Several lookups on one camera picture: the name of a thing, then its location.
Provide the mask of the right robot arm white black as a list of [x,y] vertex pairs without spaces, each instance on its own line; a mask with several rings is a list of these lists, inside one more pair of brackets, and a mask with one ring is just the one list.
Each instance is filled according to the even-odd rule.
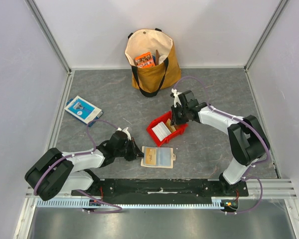
[[211,126],[228,135],[233,159],[219,176],[218,190],[224,196],[236,191],[244,174],[266,155],[270,157],[270,144],[258,119],[235,116],[220,111],[212,105],[199,103],[192,91],[183,93],[171,90],[171,124],[183,125],[189,121]]

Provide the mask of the red plastic bin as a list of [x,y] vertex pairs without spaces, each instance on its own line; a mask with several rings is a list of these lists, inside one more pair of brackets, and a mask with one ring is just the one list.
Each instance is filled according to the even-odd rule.
[[169,143],[173,138],[182,135],[188,124],[171,125],[171,111],[163,114],[162,116],[154,119],[147,127],[147,132],[153,139],[157,147]]

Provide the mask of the white card stack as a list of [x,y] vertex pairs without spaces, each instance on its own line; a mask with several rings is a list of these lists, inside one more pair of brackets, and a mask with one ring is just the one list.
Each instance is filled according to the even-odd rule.
[[169,135],[171,135],[171,132],[166,127],[164,122],[159,122],[156,126],[152,128],[152,131],[156,135],[156,137],[159,139],[159,141],[163,141],[165,138],[167,138]]

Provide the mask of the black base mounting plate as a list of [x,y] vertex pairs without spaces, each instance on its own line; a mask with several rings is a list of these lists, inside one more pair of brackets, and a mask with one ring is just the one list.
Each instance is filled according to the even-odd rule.
[[115,204],[211,203],[212,197],[247,197],[247,183],[225,186],[208,179],[104,179],[85,193]]

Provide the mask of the white item in bag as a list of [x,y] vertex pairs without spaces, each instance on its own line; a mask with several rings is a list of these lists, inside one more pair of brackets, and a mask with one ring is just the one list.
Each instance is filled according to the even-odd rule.
[[164,60],[167,58],[166,55],[161,55],[159,58],[158,58],[158,64],[161,64],[164,62]]

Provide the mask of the brown item in bag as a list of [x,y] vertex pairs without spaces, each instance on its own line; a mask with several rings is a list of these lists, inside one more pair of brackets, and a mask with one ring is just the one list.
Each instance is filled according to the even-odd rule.
[[155,55],[153,56],[154,62],[156,65],[159,64],[159,52],[158,50],[155,51]]

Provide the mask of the orange snack box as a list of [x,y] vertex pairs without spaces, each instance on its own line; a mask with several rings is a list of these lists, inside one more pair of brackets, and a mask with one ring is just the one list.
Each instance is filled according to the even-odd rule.
[[150,52],[144,53],[135,58],[135,64],[138,68],[150,68],[155,66],[155,61]]

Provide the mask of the mustard canvas tote bag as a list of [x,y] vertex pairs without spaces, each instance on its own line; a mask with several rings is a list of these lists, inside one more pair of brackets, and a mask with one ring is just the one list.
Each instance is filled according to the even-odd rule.
[[[152,57],[166,55],[163,63],[150,68],[138,68],[135,58],[150,52]],[[168,88],[181,78],[174,40],[160,29],[140,29],[128,36],[125,57],[132,70],[132,86],[145,97],[154,97],[161,89]]]

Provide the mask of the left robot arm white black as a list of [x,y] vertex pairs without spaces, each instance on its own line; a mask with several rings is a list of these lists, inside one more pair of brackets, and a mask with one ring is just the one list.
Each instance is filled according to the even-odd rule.
[[26,172],[24,179],[43,201],[76,189],[93,196],[99,192],[100,184],[92,169],[108,166],[119,157],[126,161],[144,157],[127,128],[117,129],[109,140],[90,150],[61,152],[51,148]]

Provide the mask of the beige leather card holder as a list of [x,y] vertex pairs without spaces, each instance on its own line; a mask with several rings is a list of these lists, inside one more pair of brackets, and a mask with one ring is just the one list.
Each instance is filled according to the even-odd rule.
[[167,168],[172,169],[176,161],[173,148],[168,147],[142,147],[144,157],[141,159],[141,166],[148,168]]

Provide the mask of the blue razor package box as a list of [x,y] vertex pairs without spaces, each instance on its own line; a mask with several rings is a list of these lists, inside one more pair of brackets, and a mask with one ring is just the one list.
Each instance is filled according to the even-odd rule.
[[97,120],[103,115],[103,111],[100,108],[80,96],[71,98],[64,110],[84,124]]

